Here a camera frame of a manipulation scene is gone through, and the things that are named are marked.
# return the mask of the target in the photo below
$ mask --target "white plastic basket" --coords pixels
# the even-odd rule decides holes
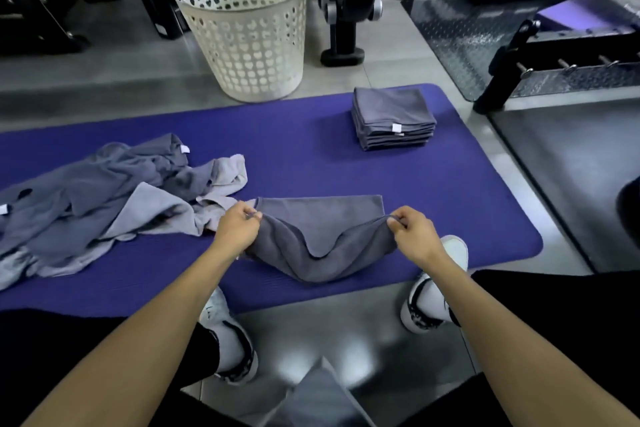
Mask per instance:
[[[176,0],[222,90],[278,99],[302,80],[307,0]]]

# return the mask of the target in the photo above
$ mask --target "white sneaker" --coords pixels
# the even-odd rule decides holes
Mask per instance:
[[[234,386],[250,382],[255,374],[258,373],[258,355],[253,349],[249,335],[244,330],[244,327],[231,317],[227,299],[225,299],[225,294],[222,293],[220,287],[216,287],[216,290],[211,294],[200,313],[199,323],[209,330],[220,324],[233,329],[244,349],[244,358],[238,366],[229,371],[216,373],[215,376]]]
[[[440,241],[452,260],[466,272],[469,267],[469,251],[467,244],[462,238],[447,235],[442,237]],[[430,318],[418,309],[418,297],[422,289],[424,289],[424,286],[430,281],[431,278],[426,273],[422,273],[415,284],[413,284],[411,292],[409,292],[409,297],[404,302],[402,310],[400,311],[400,320],[404,324],[404,327],[415,334],[424,334],[443,323],[442,319]]]

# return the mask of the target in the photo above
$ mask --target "gray floor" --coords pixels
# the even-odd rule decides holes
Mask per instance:
[[[289,98],[349,92],[355,86],[438,84],[544,240],[537,257],[495,268],[589,273],[486,118],[472,114],[471,104],[400,2],[385,0],[379,22],[358,26],[364,65],[329,69],[319,63],[329,29],[314,1],[309,0],[304,78]],[[68,24],[91,40],[90,49],[76,55],[0,59],[0,131],[238,104],[221,93],[192,35],[160,39],[140,0],[92,6],[78,2]],[[154,91],[141,94],[149,80]],[[108,98],[101,95],[103,85],[110,88]],[[46,94],[46,103],[25,105],[25,92]],[[548,95],[513,99],[508,107],[638,95],[639,88]],[[240,320],[260,355],[256,380],[231,389],[209,378],[188,391],[226,414],[255,420],[324,356],[380,427],[396,425],[478,371],[458,328],[442,327],[419,337],[403,329],[398,311],[409,287],[397,284],[244,314]]]

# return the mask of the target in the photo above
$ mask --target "hand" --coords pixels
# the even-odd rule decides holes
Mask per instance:
[[[387,225],[394,233],[398,248],[406,258],[429,273],[430,267],[442,263],[442,260],[448,257],[433,222],[424,214],[409,206],[398,208],[391,214],[402,222],[401,224],[389,218]]]
[[[220,218],[216,238],[211,247],[222,253],[226,259],[234,260],[258,236],[261,220],[261,212],[244,201],[238,201]]]

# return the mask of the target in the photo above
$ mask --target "stack of folded towels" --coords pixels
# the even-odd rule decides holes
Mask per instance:
[[[356,88],[351,116],[364,150],[424,145],[436,127],[419,89]]]

